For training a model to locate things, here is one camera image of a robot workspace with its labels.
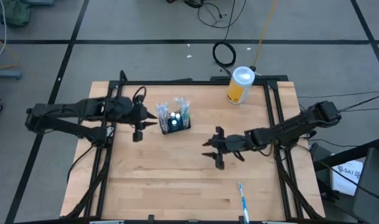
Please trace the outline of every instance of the white lid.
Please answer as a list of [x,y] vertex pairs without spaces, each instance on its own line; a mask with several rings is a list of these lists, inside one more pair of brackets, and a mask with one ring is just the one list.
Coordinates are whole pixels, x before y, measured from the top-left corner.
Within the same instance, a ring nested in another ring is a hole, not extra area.
[[238,84],[249,85],[254,82],[255,74],[252,69],[240,66],[233,71],[232,77],[238,82]]

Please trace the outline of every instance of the floor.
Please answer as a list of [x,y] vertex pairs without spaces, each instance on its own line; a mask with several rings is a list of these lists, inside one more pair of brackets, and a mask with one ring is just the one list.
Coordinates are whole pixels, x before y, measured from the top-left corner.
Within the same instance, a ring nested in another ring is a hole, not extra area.
[[[236,0],[234,17],[243,1]],[[4,103],[0,114],[0,223],[6,221],[35,139],[24,127],[26,108],[86,98],[93,81],[116,80],[121,69],[129,80],[208,80],[224,75],[212,58],[212,47],[226,30],[203,25],[197,10],[182,2],[56,2],[54,7],[36,7],[26,27],[8,28],[8,46],[20,55],[24,78],[0,79]],[[228,24],[232,2],[208,2],[228,14],[219,25]],[[231,27],[228,40],[235,43],[235,67],[253,63],[255,43],[272,3],[247,0],[241,17]],[[201,17],[213,22],[207,12],[202,11]],[[265,39],[257,72],[287,75],[295,82],[298,96],[379,90],[379,0],[278,1]],[[217,55],[221,61],[231,57],[223,47],[217,49]],[[0,65],[8,63],[14,61],[5,53]],[[58,91],[52,91],[59,85]],[[375,95],[327,100],[344,108]],[[303,106],[319,100],[323,99],[299,99]],[[358,108],[378,107],[379,99]],[[343,113],[339,125],[318,129],[316,138],[343,145],[379,138],[379,110]],[[75,137],[62,133],[44,137],[15,222],[59,216],[76,143]],[[346,149],[319,143],[333,152]]]

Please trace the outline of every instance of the test tube rack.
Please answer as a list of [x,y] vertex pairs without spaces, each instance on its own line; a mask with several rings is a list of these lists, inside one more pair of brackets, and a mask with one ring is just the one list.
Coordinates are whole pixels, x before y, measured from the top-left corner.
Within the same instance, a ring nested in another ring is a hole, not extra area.
[[168,115],[167,126],[162,126],[159,120],[160,127],[163,134],[170,134],[177,131],[185,130],[190,128],[190,118],[188,120],[183,120],[180,111],[176,111],[175,114],[179,114],[180,118],[172,117],[171,113]]

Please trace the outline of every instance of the concrete floor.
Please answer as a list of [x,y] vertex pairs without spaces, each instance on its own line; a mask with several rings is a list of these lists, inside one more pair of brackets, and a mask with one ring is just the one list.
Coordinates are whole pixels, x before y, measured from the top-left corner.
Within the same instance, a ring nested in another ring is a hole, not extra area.
[[[21,56],[22,80],[0,80],[0,223],[4,223],[16,192],[35,134],[24,127],[26,108],[46,103],[72,36],[84,0],[58,0],[54,7],[37,7],[30,23],[8,29],[9,47]],[[210,0],[222,14],[231,1]],[[243,4],[236,0],[235,15]],[[379,0],[358,1],[376,40],[379,40]],[[228,39],[258,39],[272,1],[248,0],[243,14],[231,27]],[[207,12],[202,13],[210,21]],[[219,25],[228,23],[228,16]],[[212,58],[213,44],[198,40],[222,39],[225,29],[214,29],[197,19],[197,10],[182,2],[165,0],[89,0],[78,40],[188,39],[187,44],[77,44],[74,45],[56,103],[86,98],[93,81],[116,80],[123,69],[129,80],[208,80],[223,75]],[[0,25],[0,38],[3,26]],[[349,0],[279,1],[265,39],[269,40],[368,40]],[[24,44],[22,40],[66,40],[54,44]],[[235,44],[235,66],[253,63],[256,44]],[[217,49],[221,61],[230,52]],[[0,65],[11,63],[7,53]],[[379,90],[379,62],[370,44],[265,44],[258,61],[263,75],[287,75],[298,96],[319,96]],[[339,108],[375,95],[329,98]],[[317,99],[299,99],[308,106]],[[379,99],[359,108],[379,107]],[[343,113],[339,125],[318,130],[317,138],[337,144],[358,145],[379,138],[379,110]],[[16,222],[57,218],[66,188],[77,139],[62,133],[44,137]],[[333,152],[344,148],[320,142]]]

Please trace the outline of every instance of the label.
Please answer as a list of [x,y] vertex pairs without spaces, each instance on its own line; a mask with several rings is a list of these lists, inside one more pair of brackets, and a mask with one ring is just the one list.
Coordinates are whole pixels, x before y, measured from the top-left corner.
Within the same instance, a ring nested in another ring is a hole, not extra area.
[[232,101],[232,103],[239,103],[244,91],[245,87],[236,84],[232,78],[231,82],[229,83],[227,97],[230,101]]

